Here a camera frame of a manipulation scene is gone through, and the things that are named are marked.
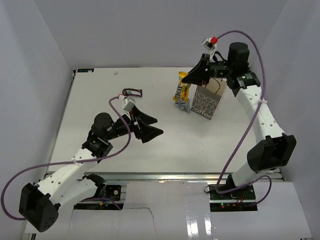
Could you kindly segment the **large yellow M&M packet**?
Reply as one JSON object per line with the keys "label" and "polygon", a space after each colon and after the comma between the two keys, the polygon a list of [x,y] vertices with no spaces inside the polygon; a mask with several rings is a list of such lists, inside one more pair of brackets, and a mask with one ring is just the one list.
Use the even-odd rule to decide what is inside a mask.
{"label": "large yellow M&M packet", "polygon": [[185,103],[188,102],[188,96],[189,96],[189,89],[191,87],[190,83],[184,83],[182,82],[183,78],[186,77],[188,73],[180,71],[178,73],[178,85],[175,91],[175,94],[173,96],[174,101],[183,101]]}

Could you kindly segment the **grey blue snack packet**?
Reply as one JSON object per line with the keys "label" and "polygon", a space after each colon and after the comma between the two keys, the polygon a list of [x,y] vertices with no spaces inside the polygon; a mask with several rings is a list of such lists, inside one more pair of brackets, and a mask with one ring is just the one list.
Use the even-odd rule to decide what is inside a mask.
{"label": "grey blue snack packet", "polygon": [[177,107],[178,109],[180,109],[183,112],[190,113],[190,111],[191,111],[190,103],[189,102],[185,102],[183,100],[175,101],[174,106]]}

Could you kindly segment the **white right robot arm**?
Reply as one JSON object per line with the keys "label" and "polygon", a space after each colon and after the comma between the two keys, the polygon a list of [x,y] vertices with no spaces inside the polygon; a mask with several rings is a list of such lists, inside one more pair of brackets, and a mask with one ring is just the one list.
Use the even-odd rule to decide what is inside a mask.
{"label": "white right robot arm", "polygon": [[256,145],[246,155],[246,162],[228,175],[224,185],[217,184],[215,190],[236,200],[244,193],[244,188],[253,184],[265,173],[284,167],[296,147],[297,140],[288,135],[278,125],[264,99],[265,89],[257,75],[250,70],[249,47],[243,42],[229,45],[227,59],[218,61],[217,42],[205,40],[203,45],[209,50],[202,54],[198,64],[182,79],[183,83],[203,86],[210,79],[222,78],[245,110],[250,121],[249,129],[255,135]]}

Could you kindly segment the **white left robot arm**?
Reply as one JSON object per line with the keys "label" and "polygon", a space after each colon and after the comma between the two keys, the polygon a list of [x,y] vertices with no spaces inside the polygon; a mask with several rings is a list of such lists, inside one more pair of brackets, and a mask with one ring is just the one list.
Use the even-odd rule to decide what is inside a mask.
{"label": "white left robot arm", "polygon": [[117,121],[101,112],[94,118],[87,140],[71,161],[38,183],[28,183],[22,190],[19,213],[42,233],[57,221],[61,208],[78,202],[105,196],[106,182],[97,174],[85,173],[106,157],[113,146],[111,140],[134,134],[147,143],[162,135],[163,130],[154,127],[157,119],[133,107]]}

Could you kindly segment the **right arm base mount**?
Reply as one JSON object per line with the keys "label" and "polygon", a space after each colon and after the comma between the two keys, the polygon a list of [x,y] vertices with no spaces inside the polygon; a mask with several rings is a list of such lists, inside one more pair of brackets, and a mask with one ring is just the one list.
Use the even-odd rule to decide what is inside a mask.
{"label": "right arm base mount", "polygon": [[219,194],[216,192],[215,185],[208,185],[204,188],[204,192],[209,196],[211,213],[255,212],[258,210],[253,186]]}

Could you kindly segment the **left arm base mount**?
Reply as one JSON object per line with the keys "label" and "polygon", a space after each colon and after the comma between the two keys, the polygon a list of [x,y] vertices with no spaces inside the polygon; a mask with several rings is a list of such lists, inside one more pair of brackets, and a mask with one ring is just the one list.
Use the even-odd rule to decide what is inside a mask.
{"label": "left arm base mount", "polygon": [[94,196],[81,200],[81,203],[98,201],[102,204],[115,203],[121,199],[121,185],[105,185],[99,188]]}

